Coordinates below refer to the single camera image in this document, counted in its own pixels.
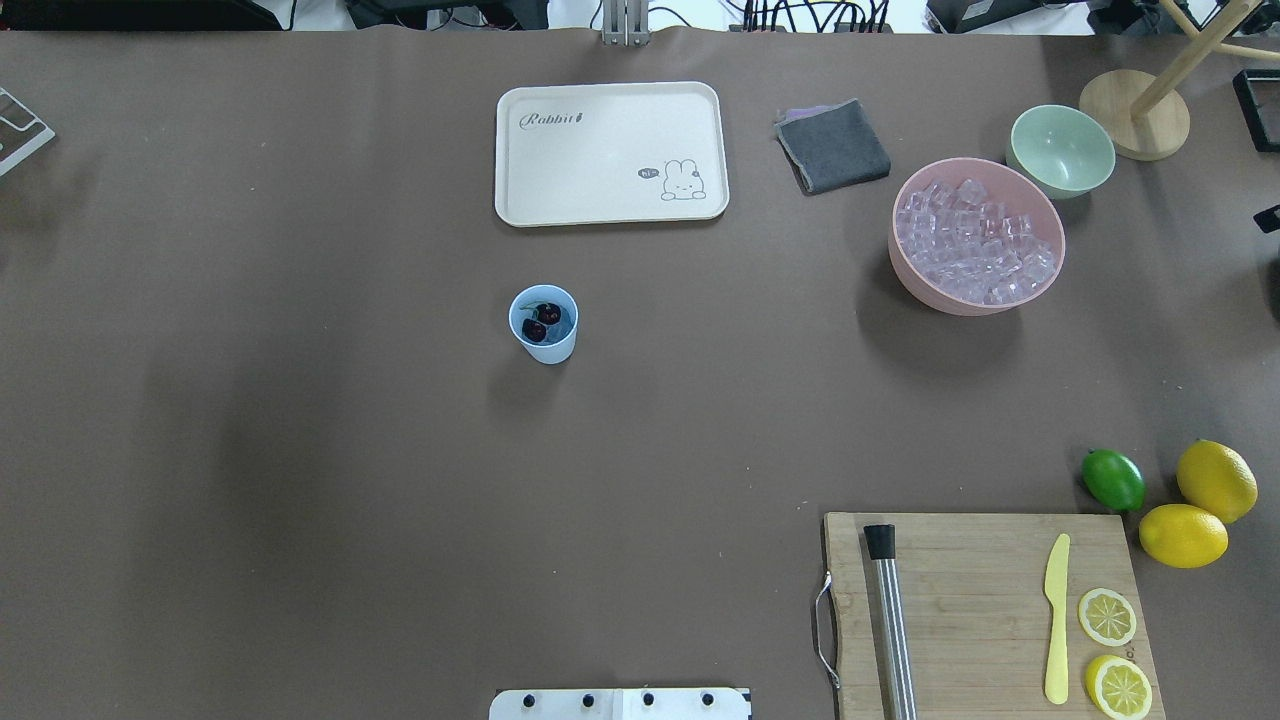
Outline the dark red cherry pair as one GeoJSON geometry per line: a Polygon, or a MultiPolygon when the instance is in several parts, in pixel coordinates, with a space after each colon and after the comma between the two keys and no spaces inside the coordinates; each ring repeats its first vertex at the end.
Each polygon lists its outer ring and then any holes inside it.
{"type": "Polygon", "coordinates": [[[522,313],[520,334],[531,345],[558,343],[570,331],[571,318],[564,314],[564,309],[559,304],[526,304],[520,311],[522,313]]]}

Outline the light blue cup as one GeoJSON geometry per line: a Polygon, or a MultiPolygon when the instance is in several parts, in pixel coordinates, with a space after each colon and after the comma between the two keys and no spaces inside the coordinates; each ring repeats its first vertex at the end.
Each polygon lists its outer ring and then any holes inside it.
{"type": "Polygon", "coordinates": [[[571,293],[554,284],[535,284],[518,292],[509,305],[508,324],[515,338],[529,351],[529,354],[543,364],[558,364],[570,357],[575,348],[579,306],[571,293]],[[520,309],[526,304],[553,302],[564,309],[564,314],[571,318],[570,331],[566,337],[554,345],[538,346],[526,342],[520,334],[522,313],[520,309]]]}

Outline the pile of clear ice cubes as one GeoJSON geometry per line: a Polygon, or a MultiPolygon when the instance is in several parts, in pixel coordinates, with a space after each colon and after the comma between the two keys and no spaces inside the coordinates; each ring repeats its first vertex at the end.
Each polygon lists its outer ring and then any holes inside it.
{"type": "Polygon", "coordinates": [[[1050,227],[982,179],[933,178],[893,211],[895,246],[927,286],[987,307],[1023,304],[1057,275],[1050,227]]]}

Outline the wooden cup tree stand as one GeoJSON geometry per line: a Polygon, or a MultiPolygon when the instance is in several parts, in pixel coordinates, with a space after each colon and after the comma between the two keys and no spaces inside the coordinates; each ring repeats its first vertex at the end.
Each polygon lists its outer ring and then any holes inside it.
{"type": "Polygon", "coordinates": [[[1178,86],[1212,53],[1277,63],[1277,51],[1233,44],[1228,38],[1260,1],[1229,1],[1202,29],[1175,1],[1158,4],[1187,37],[1187,46],[1157,76],[1116,69],[1094,77],[1082,90],[1078,108],[1111,138],[1116,154],[1157,161],[1175,154],[1190,133],[1190,113],[1178,86]]]}

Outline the cream rabbit tray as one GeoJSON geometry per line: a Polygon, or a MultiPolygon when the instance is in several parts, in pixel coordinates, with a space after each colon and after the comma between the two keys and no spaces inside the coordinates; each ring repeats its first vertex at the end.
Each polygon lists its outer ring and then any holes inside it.
{"type": "Polygon", "coordinates": [[[512,88],[495,106],[494,174],[512,227],[717,218],[730,204],[718,94],[696,81],[512,88]]]}

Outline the steel muddler black tip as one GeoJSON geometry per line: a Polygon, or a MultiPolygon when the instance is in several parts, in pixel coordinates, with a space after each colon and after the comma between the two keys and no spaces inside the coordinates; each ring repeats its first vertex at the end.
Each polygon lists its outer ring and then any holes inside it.
{"type": "Polygon", "coordinates": [[[896,559],[896,528],[892,524],[868,525],[864,527],[864,537],[876,569],[890,716],[892,719],[918,719],[902,589],[896,559]]]}

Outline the pink bowl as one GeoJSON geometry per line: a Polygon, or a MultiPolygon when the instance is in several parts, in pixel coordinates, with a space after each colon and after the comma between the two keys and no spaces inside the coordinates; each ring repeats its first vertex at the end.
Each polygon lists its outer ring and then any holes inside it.
{"type": "Polygon", "coordinates": [[[893,200],[888,247],[911,295],[959,316],[1039,297],[1066,250],[1050,199],[1015,170],[978,158],[933,161],[910,176],[893,200]]]}

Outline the bamboo cutting board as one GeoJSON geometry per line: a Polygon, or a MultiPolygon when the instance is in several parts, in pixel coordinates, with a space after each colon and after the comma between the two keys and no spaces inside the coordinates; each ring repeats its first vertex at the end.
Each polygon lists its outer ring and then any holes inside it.
{"type": "Polygon", "coordinates": [[[828,512],[826,566],[835,611],[841,719],[890,717],[868,525],[891,524],[909,662],[922,719],[1098,719],[1084,675],[1106,647],[1078,619],[1082,596],[1107,588],[1140,610],[1123,521],[1112,515],[828,512]],[[1069,697],[1043,693],[1052,610],[1043,592],[1053,542],[1071,539],[1068,568],[1069,697]]]}

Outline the mint green bowl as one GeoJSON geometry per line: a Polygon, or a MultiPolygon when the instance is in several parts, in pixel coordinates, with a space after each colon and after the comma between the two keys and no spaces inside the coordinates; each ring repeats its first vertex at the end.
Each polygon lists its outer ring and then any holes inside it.
{"type": "Polygon", "coordinates": [[[1010,129],[1005,164],[1052,200],[1080,197],[1110,179],[1114,142],[1092,117],[1075,108],[1039,105],[1021,113],[1010,129]]]}

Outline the yellow plastic knife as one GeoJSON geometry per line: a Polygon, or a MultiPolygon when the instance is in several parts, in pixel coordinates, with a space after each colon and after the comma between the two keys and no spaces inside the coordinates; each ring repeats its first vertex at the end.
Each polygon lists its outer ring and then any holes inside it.
{"type": "Polygon", "coordinates": [[[1050,605],[1050,639],[1044,661],[1043,692],[1057,706],[1068,702],[1068,574],[1071,538],[1061,533],[1055,539],[1044,566],[1043,593],[1050,605]]]}

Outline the lemon slice lower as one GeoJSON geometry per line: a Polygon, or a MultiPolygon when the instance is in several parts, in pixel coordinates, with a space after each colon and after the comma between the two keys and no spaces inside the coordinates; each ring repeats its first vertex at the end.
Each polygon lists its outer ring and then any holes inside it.
{"type": "Polygon", "coordinates": [[[1078,602],[1076,615],[1083,632],[1103,647],[1124,647],[1137,635],[1137,611],[1117,591],[1103,587],[1087,591],[1078,602]]]}

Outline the yellow lemon near board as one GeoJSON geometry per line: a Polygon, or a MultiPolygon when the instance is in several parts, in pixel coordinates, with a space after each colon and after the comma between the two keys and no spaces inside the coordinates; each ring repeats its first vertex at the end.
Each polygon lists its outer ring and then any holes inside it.
{"type": "Polygon", "coordinates": [[[1142,548],[1170,568],[1203,568],[1221,559],[1229,547],[1224,523],[1189,503],[1165,503],[1139,521],[1142,548]]]}

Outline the lemon half slice upper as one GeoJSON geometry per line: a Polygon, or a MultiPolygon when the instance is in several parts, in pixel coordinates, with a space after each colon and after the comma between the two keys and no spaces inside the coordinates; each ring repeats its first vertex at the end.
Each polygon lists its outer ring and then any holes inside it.
{"type": "Polygon", "coordinates": [[[1092,659],[1084,684],[1092,703],[1108,719],[1147,719],[1155,705],[1155,687],[1146,673],[1116,655],[1092,659]]]}

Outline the yellow lemon outer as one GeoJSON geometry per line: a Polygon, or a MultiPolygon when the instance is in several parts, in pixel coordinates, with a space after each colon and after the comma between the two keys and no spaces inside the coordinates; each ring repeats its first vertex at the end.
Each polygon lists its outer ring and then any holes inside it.
{"type": "Polygon", "coordinates": [[[1253,471],[1235,450],[1210,439],[1190,443],[1178,460],[1176,483],[1192,505],[1224,524],[1244,518],[1257,503],[1253,471]]]}

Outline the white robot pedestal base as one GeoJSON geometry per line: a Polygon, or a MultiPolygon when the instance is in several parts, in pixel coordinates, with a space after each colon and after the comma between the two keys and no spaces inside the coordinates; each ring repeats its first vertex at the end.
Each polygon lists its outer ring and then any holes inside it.
{"type": "Polygon", "coordinates": [[[489,719],[751,719],[750,691],[732,687],[511,689],[489,719]]]}

